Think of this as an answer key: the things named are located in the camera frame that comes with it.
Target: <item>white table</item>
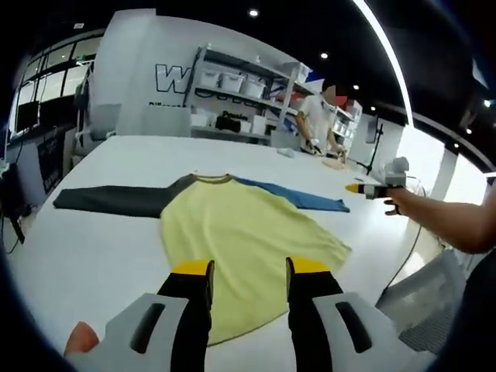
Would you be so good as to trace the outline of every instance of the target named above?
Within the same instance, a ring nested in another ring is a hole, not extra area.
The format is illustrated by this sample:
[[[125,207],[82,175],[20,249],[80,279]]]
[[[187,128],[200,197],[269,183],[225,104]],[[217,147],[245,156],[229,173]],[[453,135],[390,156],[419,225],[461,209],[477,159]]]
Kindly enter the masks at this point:
[[[55,210],[64,188],[106,184],[166,187],[198,172],[273,182],[329,198],[351,213],[306,212],[353,252],[337,279],[374,304],[412,248],[405,217],[387,217],[382,201],[345,190],[362,174],[333,170],[303,153],[294,159],[274,148],[210,139],[112,137],[60,183],[40,210],[12,273],[28,309],[60,352],[80,321],[100,337],[106,322],[144,292],[156,292],[170,273],[157,219]],[[295,370],[286,315],[248,335],[208,349],[207,371]]]

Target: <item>black ceiling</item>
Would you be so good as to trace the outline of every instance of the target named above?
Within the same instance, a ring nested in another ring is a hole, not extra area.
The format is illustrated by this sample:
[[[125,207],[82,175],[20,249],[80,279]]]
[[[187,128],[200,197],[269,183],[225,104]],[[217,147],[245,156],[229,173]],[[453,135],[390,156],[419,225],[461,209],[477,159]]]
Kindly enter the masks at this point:
[[[478,2],[470,1],[470,7],[462,1],[443,2],[441,6],[434,0],[369,0],[368,4],[398,56],[413,110],[465,136],[496,164],[496,148],[492,146],[496,139],[496,115],[481,106],[481,100],[491,94],[472,77],[473,55],[489,75],[496,67],[494,41],[490,38],[494,31],[489,31],[490,20],[484,19],[488,16],[481,12]],[[306,0],[292,4],[244,0],[52,2],[33,15],[36,32],[31,39],[36,44],[31,44],[31,51],[70,36],[75,22],[85,22],[83,31],[88,31],[105,27],[115,10],[156,6],[159,15],[197,19],[234,29],[283,50],[323,77],[358,84],[356,97],[366,109],[375,102],[403,106],[391,64],[351,0]],[[250,8],[259,9],[260,17],[248,17]],[[322,51],[329,53],[328,60],[319,58]],[[472,124],[473,133],[468,136],[459,124],[470,103],[474,104],[472,113],[479,113]],[[431,134],[446,138],[435,130]]]

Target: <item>human arm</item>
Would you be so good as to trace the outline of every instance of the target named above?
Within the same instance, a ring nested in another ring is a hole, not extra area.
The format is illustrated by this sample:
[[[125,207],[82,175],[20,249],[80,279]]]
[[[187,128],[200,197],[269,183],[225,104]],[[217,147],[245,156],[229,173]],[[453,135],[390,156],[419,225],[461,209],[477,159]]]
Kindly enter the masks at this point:
[[[496,192],[483,205],[448,203],[412,194],[404,188],[388,190],[386,204],[465,253],[484,253],[496,245]]]
[[[298,131],[300,132],[300,135],[307,141],[311,141],[312,135],[308,131],[306,114],[303,111],[298,111],[298,114],[296,115],[296,125],[298,127]]]
[[[332,128],[329,128],[329,131],[327,132],[327,141],[331,145],[331,148],[337,153],[343,149],[343,147],[337,143]]]

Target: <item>stand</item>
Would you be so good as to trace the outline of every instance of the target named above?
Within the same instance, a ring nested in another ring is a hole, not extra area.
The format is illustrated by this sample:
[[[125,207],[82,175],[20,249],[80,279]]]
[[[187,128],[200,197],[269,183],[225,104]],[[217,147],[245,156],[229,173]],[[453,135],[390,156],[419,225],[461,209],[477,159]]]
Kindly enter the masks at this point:
[[[372,165],[374,164],[375,156],[377,154],[377,148],[379,147],[379,141],[381,140],[381,137],[384,134],[384,131],[382,130],[383,126],[384,126],[384,124],[381,123],[381,126],[379,127],[379,130],[377,131],[377,140],[375,141],[374,151],[372,153],[372,159],[370,159],[370,164],[369,165],[365,165],[363,163],[359,163],[358,161],[355,162],[355,163],[357,163],[361,167],[364,167],[367,170],[367,172],[366,172],[366,175],[367,176],[372,171]]]

